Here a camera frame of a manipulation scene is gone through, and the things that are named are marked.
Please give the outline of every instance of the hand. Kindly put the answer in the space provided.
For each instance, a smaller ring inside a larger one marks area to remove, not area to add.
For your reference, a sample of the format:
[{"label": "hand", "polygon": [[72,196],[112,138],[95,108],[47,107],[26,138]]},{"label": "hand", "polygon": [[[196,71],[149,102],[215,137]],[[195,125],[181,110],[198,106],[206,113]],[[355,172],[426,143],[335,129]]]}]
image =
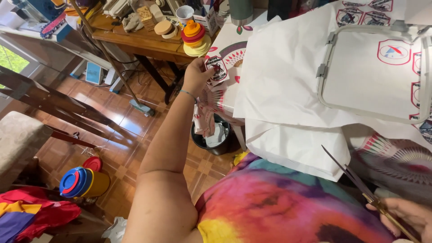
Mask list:
[{"label": "hand", "polygon": [[[432,243],[432,210],[417,203],[400,198],[384,198],[381,200],[387,205],[387,209],[393,217],[400,218],[411,225],[422,236],[422,243]],[[370,204],[366,207],[370,210],[376,208]],[[400,230],[392,224],[387,217],[380,215],[381,222],[397,237]]]},{"label": "hand", "polygon": [[191,93],[195,98],[200,96],[207,80],[215,73],[213,68],[206,71],[205,60],[205,58],[196,58],[189,64],[184,74],[182,89]]}]

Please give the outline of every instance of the person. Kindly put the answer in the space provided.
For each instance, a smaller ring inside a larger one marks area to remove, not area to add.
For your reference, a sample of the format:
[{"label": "person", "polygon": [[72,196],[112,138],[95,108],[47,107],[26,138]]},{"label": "person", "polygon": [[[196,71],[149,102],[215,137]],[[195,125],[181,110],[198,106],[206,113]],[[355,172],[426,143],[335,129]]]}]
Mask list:
[{"label": "person", "polygon": [[[123,243],[391,243],[400,235],[336,183],[249,153],[196,205],[183,176],[197,98],[214,70],[186,69],[183,90],[149,145],[137,175]],[[432,211],[403,199],[383,202],[432,243]]]}]

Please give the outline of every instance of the green thermos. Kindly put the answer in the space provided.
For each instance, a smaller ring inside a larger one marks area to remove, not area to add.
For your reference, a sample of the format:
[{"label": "green thermos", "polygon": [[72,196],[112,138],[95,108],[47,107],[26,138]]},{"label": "green thermos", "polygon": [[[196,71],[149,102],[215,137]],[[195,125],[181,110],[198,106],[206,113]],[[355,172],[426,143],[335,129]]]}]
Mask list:
[{"label": "green thermos", "polygon": [[229,0],[229,11],[234,25],[245,26],[254,18],[252,0]]}]

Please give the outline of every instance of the red fabric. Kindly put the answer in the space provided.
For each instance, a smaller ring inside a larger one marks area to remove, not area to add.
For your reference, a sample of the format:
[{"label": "red fabric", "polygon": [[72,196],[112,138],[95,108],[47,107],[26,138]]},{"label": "red fabric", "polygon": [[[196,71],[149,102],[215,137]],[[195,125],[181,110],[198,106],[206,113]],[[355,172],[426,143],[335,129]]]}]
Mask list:
[{"label": "red fabric", "polygon": [[72,202],[50,201],[44,190],[35,186],[0,194],[0,203],[14,203],[19,200],[24,204],[41,204],[42,207],[35,215],[35,221],[17,236],[16,241],[40,237],[46,228],[65,225],[81,213],[81,209]]}]

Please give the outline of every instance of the mop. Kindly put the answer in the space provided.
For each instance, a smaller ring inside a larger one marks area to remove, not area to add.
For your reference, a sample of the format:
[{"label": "mop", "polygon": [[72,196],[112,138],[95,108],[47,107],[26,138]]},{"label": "mop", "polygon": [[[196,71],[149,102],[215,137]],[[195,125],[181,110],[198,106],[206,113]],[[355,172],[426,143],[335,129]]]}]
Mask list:
[{"label": "mop", "polygon": [[[78,5],[76,4],[76,0],[70,0],[70,3],[72,4],[73,8],[76,10],[76,12],[78,13],[79,17],[81,18],[82,22],[84,23],[84,25],[87,27],[88,31],[90,32],[90,34],[93,34],[93,29],[90,26],[89,22],[87,21],[86,17],[84,16],[84,14],[80,11]],[[114,61],[112,60],[111,56],[108,54],[108,51],[105,49],[105,46],[102,44],[102,42],[100,40],[96,40],[96,44],[100,47],[100,49],[102,50],[102,52],[105,54],[106,58],[108,59],[108,61],[111,63],[112,68],[114,68],[116,74],[120,77],[121,81],[123,82],[123,84],[126,86],[126,89],[130,92],[130,94],[132,95],[132,100],[129,101],[129,104],[134,107],[135,109],[139,110],[140,112],[143,112],[144,115],[146,116],[153,116],[155,114],[155,110],[151,109],[148,106],[145,106],[143,104],[141,104],[139,102],[139,100],[137,99],[137,97],[135,96],[135,94],[133,93],[132,89],[130,88],[129,84],[127,84],[126,79],[123,77],[123,75],[121,74],[121,72],[118,70],[117,66],[115,65]]]}]

